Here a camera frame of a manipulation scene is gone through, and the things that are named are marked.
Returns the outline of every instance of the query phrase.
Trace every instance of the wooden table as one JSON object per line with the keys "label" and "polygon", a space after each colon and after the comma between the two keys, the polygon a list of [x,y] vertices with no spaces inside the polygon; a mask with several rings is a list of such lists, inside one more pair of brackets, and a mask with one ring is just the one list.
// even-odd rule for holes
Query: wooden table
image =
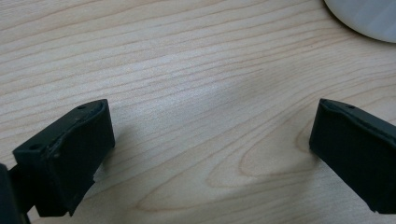
{"label": "wooden table", "polygon": [[396,46],[322,1],[2,0],[0,15],[0,161],[101,98],[117,140],[74,216],[34,223],[396,221],[309,151],[321,97],[396,124]]}

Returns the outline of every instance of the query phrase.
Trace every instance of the wooden surface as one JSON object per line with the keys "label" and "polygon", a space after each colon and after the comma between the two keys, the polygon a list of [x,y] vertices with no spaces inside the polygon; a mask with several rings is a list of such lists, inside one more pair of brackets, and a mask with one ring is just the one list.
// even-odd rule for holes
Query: wooden surface
{"label": "wooden surface", "polygon": [[2,0],[0,16],[0,162],[95,99],[117,139],[75,215],[34,223],[396,221],[309,152],[321,97],[396,124],[396,46],[322,1]]}

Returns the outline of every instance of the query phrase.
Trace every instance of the white round object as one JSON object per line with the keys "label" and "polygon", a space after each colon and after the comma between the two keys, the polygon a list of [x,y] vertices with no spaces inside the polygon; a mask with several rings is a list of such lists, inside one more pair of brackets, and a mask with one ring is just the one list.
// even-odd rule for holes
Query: white round object
{"label": "white round object", "polygon": [[396,0],[325,0],[332,13],[357,32],[396,43]]}

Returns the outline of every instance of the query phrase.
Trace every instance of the wood grain pattern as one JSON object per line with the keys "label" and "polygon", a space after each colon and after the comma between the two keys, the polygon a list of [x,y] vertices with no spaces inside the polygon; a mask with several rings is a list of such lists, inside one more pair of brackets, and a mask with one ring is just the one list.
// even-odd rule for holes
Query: wood grain pattern
{"label": "wood grain pattern", "polygon": [[73,217],[392,223],[308,150],[318,99],[396,124],[396,47],[320,0],[0,1],[0,161],[107,98],[117,139]]}

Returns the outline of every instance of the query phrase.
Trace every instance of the black object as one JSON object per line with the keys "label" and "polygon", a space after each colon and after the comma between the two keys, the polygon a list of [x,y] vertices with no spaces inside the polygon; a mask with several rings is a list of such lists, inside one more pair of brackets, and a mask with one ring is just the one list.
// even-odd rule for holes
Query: black object
{"label": "black object", "polygon": [[0,164],[0,223],[72,216],[93,185],[93,174],[115,146],[107,100],[80,105],[17,147],[17,165]]}
{"label": "black object", "polygon": [[396,127],[353,105],[321,99],[309,141],[374,212],[396,213]]}

